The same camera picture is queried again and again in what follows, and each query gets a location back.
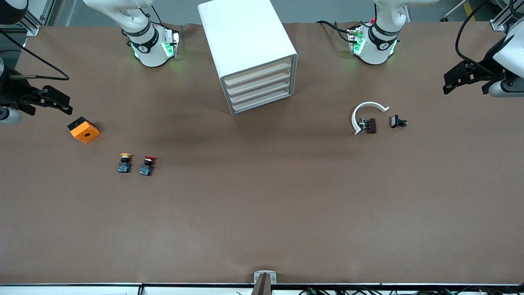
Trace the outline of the red push button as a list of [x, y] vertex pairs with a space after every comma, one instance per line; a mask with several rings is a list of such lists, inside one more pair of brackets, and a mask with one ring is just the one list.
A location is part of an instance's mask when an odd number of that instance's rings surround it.
[[145, 156], [144, 162], [139, 169], [139, 174], [143, 176], [150, 176], [154, 168], [156, 158], [152, 156]]

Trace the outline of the orange cube with hole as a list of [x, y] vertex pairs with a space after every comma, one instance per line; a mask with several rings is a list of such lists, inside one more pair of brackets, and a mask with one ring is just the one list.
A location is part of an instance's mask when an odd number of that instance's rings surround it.
[[83, 143], [89, 143], [101, 134], [99, 129], [84, 116], [76, 119], [67, 127], [71, 135]]

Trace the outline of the brown terminal block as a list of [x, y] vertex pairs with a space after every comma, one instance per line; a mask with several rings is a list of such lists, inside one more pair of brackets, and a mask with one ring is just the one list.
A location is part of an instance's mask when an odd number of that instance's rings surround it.
[[376, 120], [374, 118], [367, 119], [362, 116], [358, 125], [362, 131], [365, 131], [368, 134], [377, 133]]

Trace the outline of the brown table cover sheet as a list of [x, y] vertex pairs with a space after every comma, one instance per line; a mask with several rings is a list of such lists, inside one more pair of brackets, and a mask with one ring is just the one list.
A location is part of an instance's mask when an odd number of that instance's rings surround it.
[[524, 282], [524, 99], [443, 94], [459, 26], [408, 24], [368, 66], [286, 24], [294, 96], [237, 116], [200, 25], [159, 68], [118, 28], [42, 28], [27, 47], [71, 76], [48, 84], [74, 114], [0, 126], [0, 284]]

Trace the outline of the brown upright bar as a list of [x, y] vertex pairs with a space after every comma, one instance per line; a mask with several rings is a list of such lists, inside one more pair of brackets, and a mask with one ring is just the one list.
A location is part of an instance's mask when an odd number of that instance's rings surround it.
[[251, 295], [272, 295], [272, 287], [269, 281], [266, 281], [265, 275], [260, 277], [254, 284]]

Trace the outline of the aluminium frame profile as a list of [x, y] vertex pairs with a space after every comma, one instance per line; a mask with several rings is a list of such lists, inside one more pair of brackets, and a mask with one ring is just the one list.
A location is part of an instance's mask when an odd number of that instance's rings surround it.
[[52, 14], [60, 0], [16, 0], [27, 11], [20, 21], [20, 25], [27, 30], [27, 36], [37, 36], [41, 26], [50, 25]]
[[492, 0], [501, 11], [490, 20], [493, 31], [504, 31], [524, 15], [524, 0]]

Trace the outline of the grey metal bracket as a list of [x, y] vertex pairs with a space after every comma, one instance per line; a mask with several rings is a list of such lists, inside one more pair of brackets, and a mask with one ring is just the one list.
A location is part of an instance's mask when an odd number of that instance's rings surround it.
[[266, 281], [269, 281], [270, 284], [277, 284], [277, 272], [273, 270], [258, 270], [254, 272], [254, 284], [260, 277], [265, 275]]

